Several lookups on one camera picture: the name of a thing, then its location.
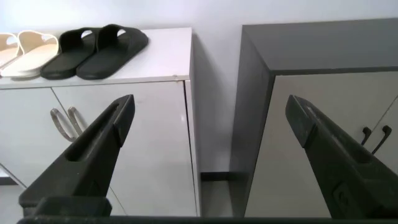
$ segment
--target gray cabinet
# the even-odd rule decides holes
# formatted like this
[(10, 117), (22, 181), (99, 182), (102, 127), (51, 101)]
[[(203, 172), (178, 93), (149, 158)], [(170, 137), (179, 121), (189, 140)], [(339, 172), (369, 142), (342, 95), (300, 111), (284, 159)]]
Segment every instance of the gray cabinet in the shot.
[[(373, 129), (365, 147), (370, 152), (373, 152), (375, 148), (380, 145), (374, 155), (398, 175), (398, 147), (396, 142), (398, 139), (397, 115), (398, 99), (395, 99), (379, 124)], [(387, 133), (383, 130), (386, 127), (391, 129), (389, 136), (386, 136)]]
[[(368, 127), (365, 147), (374, 148), (383, 122), (394, 129), (387, 115), (398, 107), (391, 106), (398, 95), (394, 24), (398, 19), (243, 27), (230, 162), (234, 216), (330, 216), (285, 117), (287, 99), (310, 101), (357, 142)], [(393, 134), (376, 157), (398, 170), (385, 149)]]

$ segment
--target white slide sandal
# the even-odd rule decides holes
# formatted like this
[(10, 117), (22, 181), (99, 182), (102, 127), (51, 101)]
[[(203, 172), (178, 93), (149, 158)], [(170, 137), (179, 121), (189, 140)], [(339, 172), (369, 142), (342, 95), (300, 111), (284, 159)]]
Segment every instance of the white slide sandal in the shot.
[(18, 37), (12, 33), (0, 33), (0, 70), (22, 55)]
[(25, 30), (18, 34), (22, 56), (1, 71), (2, 77), (30, 78), (40, 75), (40, 69), (58, 54), (58, 39), (52, 34)]

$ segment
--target floor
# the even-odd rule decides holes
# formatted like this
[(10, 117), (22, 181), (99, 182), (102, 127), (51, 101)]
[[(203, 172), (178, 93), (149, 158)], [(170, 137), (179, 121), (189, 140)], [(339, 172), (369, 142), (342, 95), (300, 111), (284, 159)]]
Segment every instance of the floor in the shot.
[[(22, 218), (18, 185), (0, 186), (0, 217), (2, 224), (15, 224)], [(231, 217), (232, 207), (227, 181), (203, 182), (201, 185), (204, 217)]]
[(232, 217), (227, 181), (202, 182), (201, 197), (204, 217)]
[(24, 189), (18, 185), (0, 186), (0, 217), (3, 224), (15, 224), (22, 218), (18, 197)]

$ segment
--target cabinet top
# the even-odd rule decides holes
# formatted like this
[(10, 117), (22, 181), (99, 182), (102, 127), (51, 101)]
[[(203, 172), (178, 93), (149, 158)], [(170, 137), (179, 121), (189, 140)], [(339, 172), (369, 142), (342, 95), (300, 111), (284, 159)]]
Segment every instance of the cabinet top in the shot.
[(106, 79), (82, 80), (74, 76), (64, 80), (46, 80), (42, 77), (11, 80), (3, 77), (0, 78), (0, 89), (189, 80), (192, 29), (142, 31), (149, 38), (148, 46)]
[(276, 75), (398, 70), (398, 19), (243, 27)]

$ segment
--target black handle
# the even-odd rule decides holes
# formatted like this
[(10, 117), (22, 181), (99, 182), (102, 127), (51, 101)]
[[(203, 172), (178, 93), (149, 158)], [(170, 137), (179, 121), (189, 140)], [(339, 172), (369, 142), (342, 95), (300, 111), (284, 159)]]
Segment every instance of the black handle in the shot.
[(365, 138), (362, 140), (361, 145), (364, 145), (368, 140), (368, 138), (370, 137), (370, 135), (372, 134), (372, 130), (368, 127), (365, 127), (362, 129), (362, 132), (365, 134)]
[(375, 154), (377, 152), (377, 150), (380, 149), (381, 145), (383, 145), (383, 143), (387, 140), (388, 136), (390, 136), (392, 129), (388, 126), (385, 125), (382, 128), (383, 132), (384, 132), (384, 137), (381, 139), (381, 141), (379, 142), (379, 144), (376, 146), (376, 148), (373, 150), (372, 154)]

